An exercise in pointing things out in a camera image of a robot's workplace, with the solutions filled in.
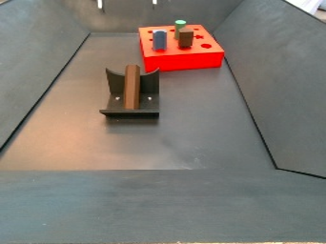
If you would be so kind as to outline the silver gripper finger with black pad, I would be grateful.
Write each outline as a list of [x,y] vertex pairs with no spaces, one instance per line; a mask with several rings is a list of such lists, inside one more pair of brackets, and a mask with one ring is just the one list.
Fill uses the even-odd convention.
[[103,10],[103,0],[96,0],[96,7]]

